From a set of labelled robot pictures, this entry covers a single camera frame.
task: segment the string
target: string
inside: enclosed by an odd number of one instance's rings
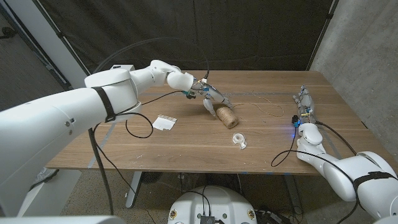
[[[259,105],[255,104],[255,103],[240,103],[240,104],[238,104],[238,105],[234,105],[232,108],[234,108],[235,106],[240,106],[240,105],[245,105],[245,104],[251,104],[251,105],[257,106],[257,107],[259,108],[259,110],[261,110],[263,113],[266,113],[266,114],[269,114],[269,115],[272,115],[272,116],[275,116],[275,117],[278,117],[278,118],[282,117],[282,116],[285,114],[285,111],[284,111],[283,107],[281,107],[280,105],[277,105],[277,104],[275,104],[275,103],[272,103],[271,101],[269,101],[269,100],[268,100],[267,98],[265,98],[265,97],[257,96],[256,94],[254,94],[254,90],[253,90],[251,93],[253,94],[253,96],[255,96],[255,97],[257,97],[257,98],[260,98],[260,99],[264,99],[264,100],[268,101],[270,104],[272,104],[272,105],[274,105],[274,106],[278,106],[279,108],[281,108],[281,109],[282,109],[282,115],[278,116],[278,115],[275,115],[275,114],[272,114],[272,113],[265,112],[265,111],[263,111],[263,110],[260,108]]]

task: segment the black strap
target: black strap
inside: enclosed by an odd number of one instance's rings
[[[368,175],[358,177],[357,179],[354,180],[355,192],[357,192],[359,185],[361,185],[363,182],[366,182],[368,180],[388,179],[391,177],[396,179],[396,177],[387,172],[380,172],[380,171],[368,172]]]
[[[106,118],[105,118],[105,123],[109,122],[109,121],[114,121],[116,119],[116,114],[113,111],[113,107],[111,104],[111,101],[109,100],[107,94],[105,93],[104,89],[102,89],[102,87],[92,87],[92,89],[94,89],[95,91],[97,91],[99,97],[101,98],[104,106],[105,106],[105,110],[106,110]]]

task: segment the white paper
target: white paper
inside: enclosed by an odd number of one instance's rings
[[[160,114],[152,125],[154,128],[161,131],[163,131],[163,129],[171,130],[176,121],[176,118],[171,118],[169,116]]]

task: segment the concrete wall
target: concrete wall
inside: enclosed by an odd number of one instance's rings
[[[398,161],[398,1],[341,0],[311,70]]]

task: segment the dark background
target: dark background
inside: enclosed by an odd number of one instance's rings
[[[211,70],[305,70],[332,0],[40,2],[92,72],[116,50],[155,37],[197,44]],[[196,48],[176,40],[128,50],[105,68],[143,68],[153,59],[206,68]]]

